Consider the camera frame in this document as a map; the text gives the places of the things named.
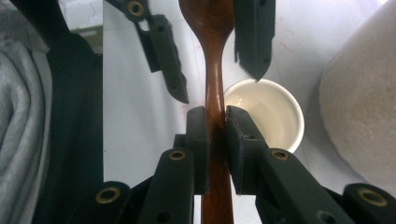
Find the gray fabric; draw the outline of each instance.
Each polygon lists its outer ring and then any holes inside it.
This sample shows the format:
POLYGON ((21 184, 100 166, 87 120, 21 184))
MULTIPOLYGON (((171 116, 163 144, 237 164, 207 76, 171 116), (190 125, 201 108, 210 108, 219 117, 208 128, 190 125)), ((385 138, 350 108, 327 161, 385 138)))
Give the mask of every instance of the gray fabric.
POLYGON ((6 224, 18 223, 37 191, 44 94, 23 44, 0 35, 0 52, 0 224, 6 224))
POLYGON ((36 175, 29 175, 34 180, 32 188, 29 191, 29 195, 26 195, 26 203, 23 200, 19 200, 16 209, 21 210, 19 216, 14 216, 11 223, 15 224, 25 224, 31 223, 33 216, 35 214, 35 206, 37 204, 38 196, 40 190, 43 189, 45 176, 47 173, 47 167, 49 162, 50 153, 50 111, 51 111, 51 100, 52 100, 52 79, 50 73, 50 65, 47 60, 45 53, 40 51, 32 52, 32 57, 35 62, 38 74, 40 75, 41 84, 43 86, 44 96, 45 96, 45 126, 44 126, 44 136, 43 136, 43 146, 40 152, 39 159, 35 158, 38 164, 32 165, 36 167, 38 165, 38 171, 36 175))
POLYGON ((396 196, 396 0, 336 55, 320 83, 320 110, 339 154, 396 196))

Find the white bowl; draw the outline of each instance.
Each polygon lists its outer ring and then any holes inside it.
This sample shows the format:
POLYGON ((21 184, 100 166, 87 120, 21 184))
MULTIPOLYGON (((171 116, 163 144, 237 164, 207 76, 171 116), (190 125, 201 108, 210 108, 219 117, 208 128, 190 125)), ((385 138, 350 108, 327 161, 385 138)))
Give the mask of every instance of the white bowl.
POLYGON ((300 145, 303 112, 291 93, 279 84, 266 79, 240 81, 224 93, 224 101, 249 113, 269 147, 292 153, 300 145))

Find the screw hole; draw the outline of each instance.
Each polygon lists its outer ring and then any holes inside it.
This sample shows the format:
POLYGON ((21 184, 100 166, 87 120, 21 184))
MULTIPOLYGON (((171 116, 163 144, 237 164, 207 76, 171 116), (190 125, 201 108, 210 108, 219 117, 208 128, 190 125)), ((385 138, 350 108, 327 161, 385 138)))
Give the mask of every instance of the screw hole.
POLYGON ((335 219, 335 217, 328 212, 319 211, 318 218, 328 224, 338 223, 337 220, 335 219))
POLYGON ((259 5, 260 5, 261 7, 264 7, 266 4, 267 4, 267 1, 266 1, 266 0, 260 0, 259 5))
POLYGON ((171 220, 172 216, 169 212, 164 211, 157 215, 157 222, 166 223, 171 220))
POLYGON ((383 207, 388 204, 387 200, 384 197, 370 189, 359 189, 359 195, 367 203, 378 207, 383 207))
POLYGON ((286 161, 286 160, 289 159, 289 155, 286 154, 286 152, 283 152, 283 151, 281 151, 281 150, 272 150, 272 151, 271 151, 271 155, 272 155, 275 159, 280 160, 280 161, 286 161))
POLYGON ((143 8, 142 4, 140 4, 136 1, 131 1, 128 3, 128 11, 132 15, 139 17, 139 16, 143 15, 143 12, 145 11, 145 9, 143 8))
POLYGON ((98 203, 112 203, 120 197, 120 189, 117 187, 108 187, 96 194, 95 200, 98 203))
POLYGON ((169 154, 169 159, 172 161, 181 161, 186 157, 186 153, 182 150, 175 150, 169 154))
POLYGON ((254 139, 253 135, 247 134, 244 136, 245 139, 254 139))
POLYGON ((160 27, 158 27, 157 31, 162 33, 163 31, 165 31, 165 28, 163 28, 163 26, 160 26, 160 27))

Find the black plastic bracket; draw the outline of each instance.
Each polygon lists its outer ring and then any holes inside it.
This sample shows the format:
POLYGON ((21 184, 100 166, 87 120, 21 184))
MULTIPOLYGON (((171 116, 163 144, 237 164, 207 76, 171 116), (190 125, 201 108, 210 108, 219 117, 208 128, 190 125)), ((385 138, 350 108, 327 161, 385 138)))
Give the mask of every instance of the black plastic bracket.
POLYGON ((192 222, 193 162, 193 154, 185 148, 173 148, 161 155, 137 223, 192 222))
POLYGON ((275 0, 233 0, 235 61, 256 80, 271 63, 275 6, 275 0))
POLYGON ((122 11, 139 35, 151 73, 162 70, 169 93, 181 103, 187 104, 187 79, 181 72, 177 47, 174 42, 171 23, 164 15, 151 15, 148 0, 107 0, 122 11), (139 22, 146 20, 149 30, 144 31, 139 22))

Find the white table surface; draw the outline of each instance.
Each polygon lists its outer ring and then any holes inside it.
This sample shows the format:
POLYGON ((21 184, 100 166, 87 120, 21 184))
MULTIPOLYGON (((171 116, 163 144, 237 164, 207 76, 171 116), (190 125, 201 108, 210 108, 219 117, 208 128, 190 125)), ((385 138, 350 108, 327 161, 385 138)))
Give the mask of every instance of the white table surface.
MULTIPOLYGON (((384 0, 278 0, 273 60, 264 78, 288 89, 299 102, 305 133, 295 155, 323 186, 342 192, 364 182, 330 142, 319 114, 318 84, 328 62, 384 0)), ((130 187, 153 175, 176 133, 185 133, 186 113, 203 105, 205 61, 201 46, 185 22, 177 0, 149 0, 152 14, 172 22, 190 103, 167 92, 162 72, 151 74, 136 30, 122 13, 104 2, 104 157, 105 180, 130 187)), ((227 90, 248 75, 233 62, 234 35, 223 54, 227 90)), ((200 223, 199 197, 194 223, 200 223)), ((235 223, 261 223, 254 197, 233 196, 235 223)))

